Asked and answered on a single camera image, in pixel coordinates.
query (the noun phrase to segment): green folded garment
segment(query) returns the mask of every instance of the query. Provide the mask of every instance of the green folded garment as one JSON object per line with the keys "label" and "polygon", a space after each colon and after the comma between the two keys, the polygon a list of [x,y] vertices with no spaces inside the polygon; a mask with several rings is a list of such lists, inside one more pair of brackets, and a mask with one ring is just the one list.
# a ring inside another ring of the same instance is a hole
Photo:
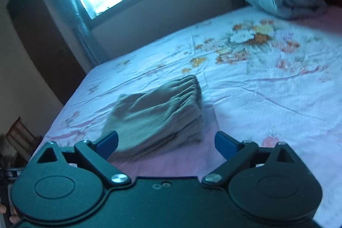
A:
{"label": "green folded garment", "polygon": [[202,97],[196,76],[176,79],[146,93],[121,95],[102,135],[117,131],[113,159],[136,160],[182,143],[202,140]]}

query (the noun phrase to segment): bed sheet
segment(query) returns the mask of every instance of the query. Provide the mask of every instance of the bed sheet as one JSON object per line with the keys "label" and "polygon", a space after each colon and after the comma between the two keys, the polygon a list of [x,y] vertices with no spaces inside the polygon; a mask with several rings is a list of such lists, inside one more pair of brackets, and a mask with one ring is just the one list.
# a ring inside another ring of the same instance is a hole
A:
{"label": "bed sheet", "polygon": [[323,187],[315,216],[342,224],[342,9],[283,21],[247,7],[180,30],[94,68],[42,144],[95,140],[120,94],[195,74],[203,93],[200,144],[135,162],[111,161],[131,177],[199,176],[225,160],[214,148],[222,130],[273,147],[286,141]]}

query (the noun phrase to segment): white flower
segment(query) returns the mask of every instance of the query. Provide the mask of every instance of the white flower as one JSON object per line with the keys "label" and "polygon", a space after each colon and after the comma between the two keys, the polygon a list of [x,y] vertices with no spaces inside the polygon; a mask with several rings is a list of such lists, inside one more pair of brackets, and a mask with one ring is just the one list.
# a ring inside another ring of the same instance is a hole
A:
{"label": "white flower", "polygon": [[237,33],[233,34],[230,37],[230,41],[232,43],[244,43],[250,39],[254,38],[255,31],[254,30],[239,30]]}

